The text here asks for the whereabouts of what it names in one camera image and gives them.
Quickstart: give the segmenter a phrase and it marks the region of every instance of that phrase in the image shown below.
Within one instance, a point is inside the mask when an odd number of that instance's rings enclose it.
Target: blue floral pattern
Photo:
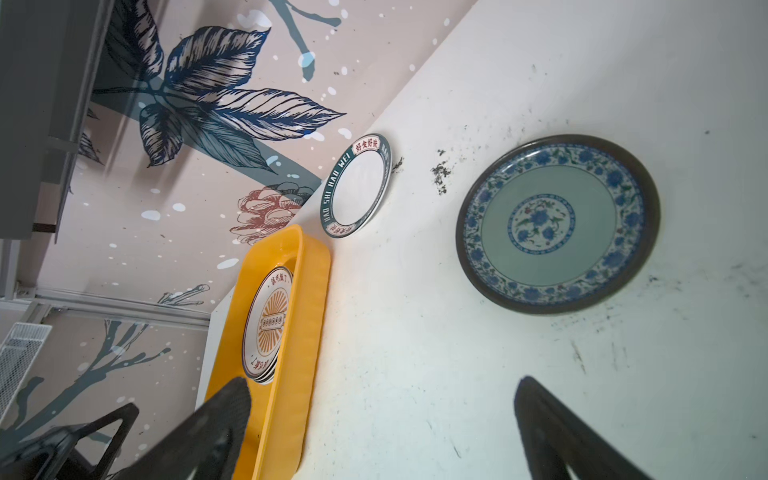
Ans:
[[[616,203],[616,231],[605,255],[580,276],[558,285],[525,285],[507,278],[496,270],[486,257],[481,238],[484,213],[493,197],[511,180],[527,171],[552,165],[568,165],[584,170],[606,187]],[[525,209],[526,204],[531,202],[535,204],[536,200],[534,197],[524,200],[518,208]],[[560,238],[556,236],[554,228],[553,232],[547,232],[545,235],[548,222],[551,221],[549,208],[531,208],[528,215],[520,215],[519,211],[513,212],[508,230],[513,243],[517,242],[523,247],[534,250],[530,248],[530,245],[533,245],[530,243],[531,240],[535,245],[541,245],[542,240],[549,240],[551,244],[553,240]],[[478,193],[469,203],[462,236],[471,268],[495,292],[515,302],[530,305],[558,305],[579,300],[597,292],[626,267],[640,242],[644,229],[644,213],[643,194],[624,165],[596,148],[578,144],[553,144],[541,147],[533,157],[530,151],[526,151],[501,165],[485,178]],[[517,217],[528,218],[530,221],[518,228],[515,223]],[[532,227],[540,228],[536,234],[533,234]],[[543,245],[549,248],[546,241]]]
[[[537,163],[546,165],[549,162]],[[507,232],[509,240],[518,249],[531,255],[543,255],[565,245],[575,227],[576,215],[570,203],[558,195],[539,194],[526,198],[515,207],[509,216]]]

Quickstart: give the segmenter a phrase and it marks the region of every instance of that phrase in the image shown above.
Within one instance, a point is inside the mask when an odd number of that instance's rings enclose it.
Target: plate center medallion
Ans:
[[[553,194],[528,197],[509,216],[509,240],[531,255],[554,252],[565,245],[576,227],[571,205]]]

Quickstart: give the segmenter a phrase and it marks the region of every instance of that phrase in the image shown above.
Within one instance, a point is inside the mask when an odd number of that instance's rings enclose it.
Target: plate with sunburst logo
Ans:
[[[269,272],[253,297],[243,332],[243,369],[258,383],[269,383],[288,314],[293,275],[284,266]]]

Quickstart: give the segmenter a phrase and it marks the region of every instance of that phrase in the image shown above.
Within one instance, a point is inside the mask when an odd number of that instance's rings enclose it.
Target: dark plate rim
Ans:
[[[531,305],[530,303],[516,302],[510,300],[507,297],[497,293],[491,287],[487,286],[480,277],[475,273],[467,258],[466,249],[464,248],[464,236],[462,235],[464,227],[464,218],[466,217],[467,210],[472,198],[477,194],[480,186],[485,182],[485,179],[490,176],[496,169],[502,164],[510,161],[512,158],[518,155],[545,147],[552,144],[580,144],[585,147],[597,148],[611,155],[617,162],[624,165],[627,170],[632,174],[637,186],[643,194],[643,201],[645,202],[644,212],[644,225],[645,228],[640,236],[640,241],[637,243],[632,257],[627,263],[626,267],[619,272],[619,274],[610,281],[607,285],[596,290],[594,293],[582,297],[572,302],[559,303],[557,305]],[[543,137],[527,144],[516,147],[506,154],[502,155],[497,161],[495,161],[490,167],[486,168],[483,173],[470,187],[462,208],[458,212],[458,219],[456,221],[456,253],[458,254],[458,261],[462,265],[464,274],[469,278],[472,285],[482,293],[486,298],[493,303],[501,305],[510,310],[514,310],[521,313],[530,313],[535,315],[553,315],[556,313],[567,313],[582,310],[599,303],[609,296],[612,296],[624,285],[629,283],[635,275],[641,270],[646,260],[650,256],[651,251],[654,248],[656,239],[659,233],[659,227],[661,224],[661,206],[659,200],[659,193],[656,189],[656,184],[653,178],[651,178],[648,170],[645,166],[629,151],[620,147],[619,145],[605,140],[599,137],[592,137],[591,135],[579,135],[579,134],[563,134],[552,135],[550,137]]]

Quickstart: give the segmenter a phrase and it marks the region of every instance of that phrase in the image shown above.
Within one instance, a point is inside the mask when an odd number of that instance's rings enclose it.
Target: dark blue leaf illustration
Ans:
[[[246,83],[268,33],[199,28],[168,55],[166,85],[183,93],[202,95]]]
[[[177,112],[184,134],[198,150],[234,167],[263,168],[274,173],[253,138],[232,128],[216,111],[203,111],[193,106],[179,108]]]
[[[150,80],[163,70],[163,48],[147,0],[115,1],[104,45],[134,80]]]
[[[99,160],[99,157],[96,154],[96,149],[94,149],[94,144],[91,141],[91,138],[85,132],[80,134],[80,144],[78,145],[78,155],[82,155],[83,157],[88,157],[94,162],[101,164],[101,160]]]
[[[230,125],[259,140],[301,138],[344,114],[292,91],[222,90],[200,98]]]
[[[179,118],[162,104],[149,104],[139,114],[139,129],[149,166],[156,167],[176,158],[184,142]]]

